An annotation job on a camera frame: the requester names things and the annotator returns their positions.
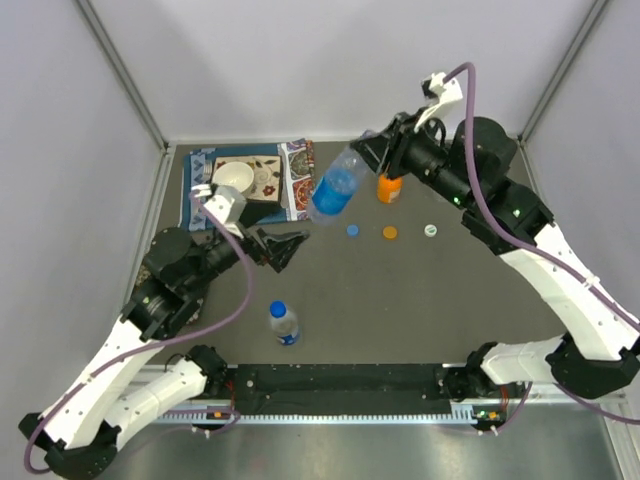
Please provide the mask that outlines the orange juice bottle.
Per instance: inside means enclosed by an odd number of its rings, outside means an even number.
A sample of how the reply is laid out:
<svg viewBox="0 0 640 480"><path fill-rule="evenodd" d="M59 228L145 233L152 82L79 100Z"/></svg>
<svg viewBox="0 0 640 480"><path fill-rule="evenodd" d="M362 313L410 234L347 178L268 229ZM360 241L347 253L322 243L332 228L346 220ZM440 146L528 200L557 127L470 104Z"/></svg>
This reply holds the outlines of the orange juice bottle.
<svg viewBox="0 0 640 480"><path fill-rule="evenodd" d="M399 198L402 187L402 177L391 179L386 174L380 175L377 183L377 198L383 204L392 204Z"/></svg>

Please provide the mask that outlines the blue liquid bottle blue cap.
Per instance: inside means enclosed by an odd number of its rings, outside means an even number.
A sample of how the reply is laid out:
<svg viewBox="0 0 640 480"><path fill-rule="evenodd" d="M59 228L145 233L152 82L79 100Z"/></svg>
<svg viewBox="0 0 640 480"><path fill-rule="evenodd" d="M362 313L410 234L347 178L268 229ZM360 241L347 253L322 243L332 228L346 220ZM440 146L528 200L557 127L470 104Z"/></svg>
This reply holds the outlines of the blue liquid bottle blue cap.
<svg viewBox="0 0 640 480"><path fill-rule="evenodd" d="M331 224L345 209L373 170L350 145L346 146L319 180L307 214L316 225Z"/></svg>

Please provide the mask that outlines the orange bottle cap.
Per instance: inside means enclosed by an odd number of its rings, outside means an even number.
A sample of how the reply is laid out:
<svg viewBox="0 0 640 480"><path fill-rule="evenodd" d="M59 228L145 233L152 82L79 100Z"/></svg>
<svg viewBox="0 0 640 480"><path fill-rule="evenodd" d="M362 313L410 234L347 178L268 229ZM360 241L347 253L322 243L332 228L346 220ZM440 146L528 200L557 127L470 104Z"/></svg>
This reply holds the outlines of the orange bottle cap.
<svg viewBox="0 0 640 480"><path fill-rule="evenodd" d="M398 236L398 230L394 226L385 226L382 235L387 240L394 240Z"/></svg>

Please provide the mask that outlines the clear water bottle blue cap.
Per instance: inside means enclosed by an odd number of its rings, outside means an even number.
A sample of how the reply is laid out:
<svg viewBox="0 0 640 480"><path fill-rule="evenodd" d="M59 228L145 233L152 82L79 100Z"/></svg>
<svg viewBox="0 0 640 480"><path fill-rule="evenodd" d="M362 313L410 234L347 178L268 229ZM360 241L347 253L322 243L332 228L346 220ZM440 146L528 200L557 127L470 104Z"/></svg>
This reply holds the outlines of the clear water bottle blue cap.
<svg viewBox="0 0 640 480"><path fill-rule="evenodd" d="M273 301L270 304L269 324L283 346L292 346L300 339L297 315L282 301Z"/></svg>

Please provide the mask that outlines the white green bottle cap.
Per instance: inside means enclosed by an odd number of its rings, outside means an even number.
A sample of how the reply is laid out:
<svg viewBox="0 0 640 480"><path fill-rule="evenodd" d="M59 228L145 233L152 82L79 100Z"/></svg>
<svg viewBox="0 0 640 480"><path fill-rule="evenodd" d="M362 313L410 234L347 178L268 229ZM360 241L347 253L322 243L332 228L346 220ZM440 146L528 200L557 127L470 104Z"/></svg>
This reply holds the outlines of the white green bottle cap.
<svg viewBox="0 0 640 480"><path fill-rule="evenodd" d="M438 228L433 224L428 224L424 227L424 235L429 238L433 238L437 235Z"/></svg>

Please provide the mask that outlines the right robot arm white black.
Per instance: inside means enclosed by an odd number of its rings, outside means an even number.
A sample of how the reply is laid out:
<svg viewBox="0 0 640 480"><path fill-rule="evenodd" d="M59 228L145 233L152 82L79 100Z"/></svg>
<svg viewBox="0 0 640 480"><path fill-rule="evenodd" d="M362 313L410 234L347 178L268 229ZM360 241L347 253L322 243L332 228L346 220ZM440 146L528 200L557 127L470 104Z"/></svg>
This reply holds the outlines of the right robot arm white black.
<svg viewBox="0 0 640 480"><path fill-rule="evenodd" d="M462 224L497 258L519 273L565 326L564 334L521 344L488 342L445 379L465 398L492 394L515 382L553 383L585 399L628 386L639 372L639 321L598 286L568 245L552 212L529 187L507 175L517 145L486 117L473 120L477 178L489 212L517 239L502 239L483 218L465 162L465 126L450 142L439 140L438 119L416 128L416 115L401 113L380 133L350 148L373 171L414 175L462 212Z"/></svg>

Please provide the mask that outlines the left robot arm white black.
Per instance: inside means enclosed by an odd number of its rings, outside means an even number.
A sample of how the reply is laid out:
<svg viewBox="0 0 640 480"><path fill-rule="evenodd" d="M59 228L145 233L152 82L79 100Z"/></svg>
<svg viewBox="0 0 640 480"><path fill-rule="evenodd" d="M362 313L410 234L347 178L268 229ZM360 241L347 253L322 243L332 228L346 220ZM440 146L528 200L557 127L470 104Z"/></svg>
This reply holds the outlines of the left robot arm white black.
<svg viewBox="0 0 640 480"><path fill-rule="evenodd" d="M196 345L175 366L132 393L130 382L157 353L196 339L183 334L209 285L241 263L282 271L309 238L307 230L270 234L223 228L203 243L179 227L157 233L142 266L146 279L134 289L94 358L73 385L42 412L19 423L27 440L24 466L35 475L94 479L140 430L182 402L216 396L226 387L227 363L211 346Z"/></svg>

